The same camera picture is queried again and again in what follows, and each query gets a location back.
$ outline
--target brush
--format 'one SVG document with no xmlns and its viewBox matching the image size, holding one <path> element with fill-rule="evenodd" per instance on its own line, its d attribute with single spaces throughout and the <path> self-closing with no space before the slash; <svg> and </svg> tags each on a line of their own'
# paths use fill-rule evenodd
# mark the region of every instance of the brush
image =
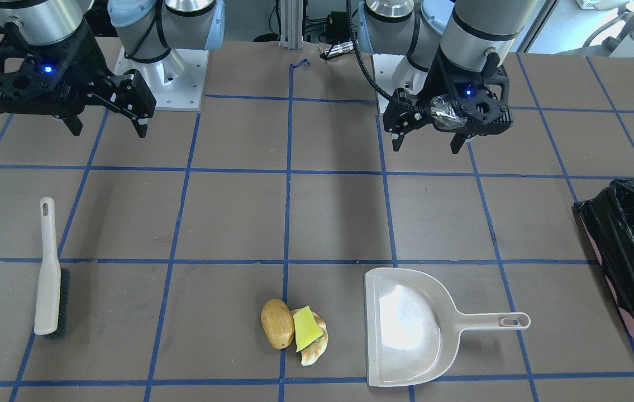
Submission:
<svg viewBox="0 0 634 402">
<path fill-rule="evenodd" d="M 61 268 L 56 249 L 54 200 L 41 198 L 41 243 L 44 258 L 36 289 L 34 333 L 49 340 L 66 336 L 66 308 L 69 301 L 70 272 Z"/>
</svg>

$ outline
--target brush bristles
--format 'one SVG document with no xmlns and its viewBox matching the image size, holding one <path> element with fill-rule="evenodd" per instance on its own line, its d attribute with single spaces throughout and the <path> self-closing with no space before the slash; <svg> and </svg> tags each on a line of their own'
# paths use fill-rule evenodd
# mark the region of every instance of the brush bristles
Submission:
<svg viewBox="0 0 634 402">
<path fill-rule="evenodd" d="M 71 272 L 61 268 L 61 293 L 59 294 L 59 325 L 56 331 L 47 333 L 44 338 L 50 341 L 63 339 L 66 336 L 66 326 L 69 318 L 67 310 L 69 307 L 69 285 L 71 284 Z"/>
</svg>

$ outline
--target white dustpan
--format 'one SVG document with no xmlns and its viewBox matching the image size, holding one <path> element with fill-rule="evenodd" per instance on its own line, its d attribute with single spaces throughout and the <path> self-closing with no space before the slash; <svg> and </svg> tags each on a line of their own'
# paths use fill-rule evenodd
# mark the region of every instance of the white dustpan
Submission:
<svg viewBox="0 0 634 402">
<path fill-rule="evenodd" d="M 367 382 L 411 386 L 431 381 L 455 360 L 467 330 L 524 330 L 526 313 L 463 314 L 448 290 L 424 272 L 375 268 L 364 277 Z"/>
</svg>

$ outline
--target yellow sponge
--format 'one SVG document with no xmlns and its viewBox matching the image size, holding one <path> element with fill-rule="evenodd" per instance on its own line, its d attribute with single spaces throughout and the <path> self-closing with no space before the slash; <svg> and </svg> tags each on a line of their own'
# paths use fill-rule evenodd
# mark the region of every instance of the yellow sponge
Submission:
<svg viewBox="0 0 634 402">
<path fill-rule="evenodd" d="M 297 352 L 309 346 L 320 336 L 324 335 L 322 328 L 319 328 L 314 315 L 309 306 L 297 311 L 293 316 L 294 320 L 294 338 L 297 340 Z"/>
</svg>

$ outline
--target dustpan handle hole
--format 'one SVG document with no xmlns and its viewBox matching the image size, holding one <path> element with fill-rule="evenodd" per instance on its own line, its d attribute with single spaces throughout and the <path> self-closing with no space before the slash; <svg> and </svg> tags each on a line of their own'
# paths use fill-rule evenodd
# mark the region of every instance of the dustpan handle hole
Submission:
<svg viewBox="0 0 634 402">
<path fill-rule="evenodd" d="M 501 318 L 498 322 L 501 327 L 519 327 L 521 326 L 520 321 L 515 318 Z"/>
</svg>

